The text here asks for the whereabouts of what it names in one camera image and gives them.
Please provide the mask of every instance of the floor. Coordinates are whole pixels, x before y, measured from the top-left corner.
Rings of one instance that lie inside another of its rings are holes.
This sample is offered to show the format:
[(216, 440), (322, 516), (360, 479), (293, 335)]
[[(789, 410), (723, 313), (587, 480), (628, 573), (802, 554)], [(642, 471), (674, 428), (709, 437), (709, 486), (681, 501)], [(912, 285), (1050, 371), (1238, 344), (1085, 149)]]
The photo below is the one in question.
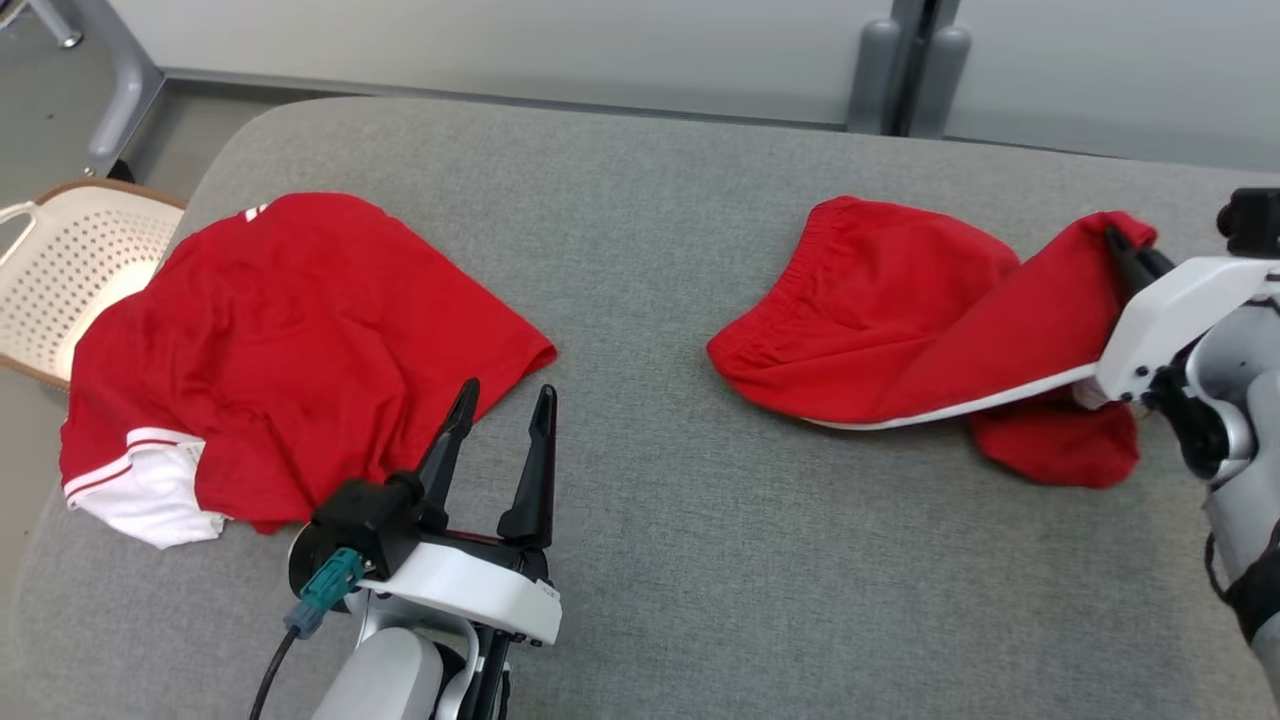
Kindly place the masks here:
[[(24, 10), (0, 32), (0, 208), (82, 177), (90, 137), (106, 106), (114, 72), (92, 36), (59, 49)], [(218, 151), (246, 122), (316, 94), (168, 85), (138, 140), (124, 154), (141, 184), (191, 197)], [(0, 254), (24, 225), (0, 225)], [(58, 486), (63, 393), (0, 372), (0, 598), (12, 597), (27, 538)], [(0, 646), (8, 646), (8, 602), (0, 602)], [(31, 717), (0, 653), (0, 716)]]

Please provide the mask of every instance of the chair leg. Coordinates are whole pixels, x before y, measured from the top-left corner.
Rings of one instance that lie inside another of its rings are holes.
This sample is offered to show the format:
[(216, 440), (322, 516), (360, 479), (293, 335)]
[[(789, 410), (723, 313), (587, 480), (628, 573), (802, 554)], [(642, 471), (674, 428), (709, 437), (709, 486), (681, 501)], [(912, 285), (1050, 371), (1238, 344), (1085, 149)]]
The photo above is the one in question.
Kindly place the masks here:
[(59, 47), (76, 47), (84, 40), (84, 33), (73, 28), (58, 8), (54, 6), (51, 0), (27, 0), (27, 4), (40, 15), (41, 22), (54, 35), (54, 40), (58, 41)]

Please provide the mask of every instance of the garment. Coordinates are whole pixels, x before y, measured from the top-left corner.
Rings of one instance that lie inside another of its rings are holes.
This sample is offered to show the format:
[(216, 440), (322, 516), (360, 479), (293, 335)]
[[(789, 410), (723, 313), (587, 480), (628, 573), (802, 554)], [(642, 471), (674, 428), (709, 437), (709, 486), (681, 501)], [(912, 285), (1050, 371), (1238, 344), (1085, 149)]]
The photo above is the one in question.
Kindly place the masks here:
[(1093, 374), (1123, 307), (1108, 225), (1137, 246), (1156, 240), (1098, 213), (1020, 264), (954, 218), (837, 197), (813, 209), (782, 277), (707, 351), (736, 391), (778, 413), (847, 429), (979, 413), (974, 437), (995, 460), (1106, 487), (1137, 462), (1133, 416), (1084, 410), (1065, 386)]
[(462, 382), (483, 415), (550, 342), (404, 224), (288, 195), (192, 234), (76, 348), (72, 507), (157, 547), (270, 532), (413, 468)]

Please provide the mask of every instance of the black cable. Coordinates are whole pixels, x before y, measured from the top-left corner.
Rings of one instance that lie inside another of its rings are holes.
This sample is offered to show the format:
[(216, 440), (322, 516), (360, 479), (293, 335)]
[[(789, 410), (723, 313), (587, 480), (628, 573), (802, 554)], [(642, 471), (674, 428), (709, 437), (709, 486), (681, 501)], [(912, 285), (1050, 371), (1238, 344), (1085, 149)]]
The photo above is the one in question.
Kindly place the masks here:
[(507, 703), (511, 702), (511, 673), (502, 673), (502, 697), (498, 700), (498, 720), (507, 720)]
[(257, 687), (257, 697), (253, 698), (253, 710), (248, 711), (248, 720), (257, 720), (262, 715), (262, 706), (266, 705), (266, 693), (271, 689), (271, 680), (275, 680), (275, 671), (280, 669), (284, 653), (289, 652), (289, 647), (293, 646), (293, 641), (297, 639), (300, 632), (302, 630), (297, 625), (289, 628), (289, 632), (284, 633), (284, 639), (280, 641), (280, 647), (275, 648), (271, 664), (266, 666), (266, 673), (262, 674), (262, 684)]

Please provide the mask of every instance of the metal leg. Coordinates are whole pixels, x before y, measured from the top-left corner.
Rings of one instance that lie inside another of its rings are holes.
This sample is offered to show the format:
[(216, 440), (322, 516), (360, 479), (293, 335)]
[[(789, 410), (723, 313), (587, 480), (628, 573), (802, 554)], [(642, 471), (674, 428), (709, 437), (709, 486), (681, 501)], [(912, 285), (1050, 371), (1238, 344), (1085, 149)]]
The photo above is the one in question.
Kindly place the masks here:
[(58, 41), (60, 47), (76, 47), (81, 40), (84, 40), (84, 33), (73, 28), (67, 22), (67, 18), (58, 12), (51, 0), (27, 0), (27, 4), (40, 15), (41, 22), (45, 23), (49, 32), (54, 33), (54, 40)]
[(164, 74), (106, 0), (74, 3), (86, 27), (110, 49), (115, 64), (115, 94), (90, 140), (84, 168), (86, 176), (106, 177), (159, 95)]

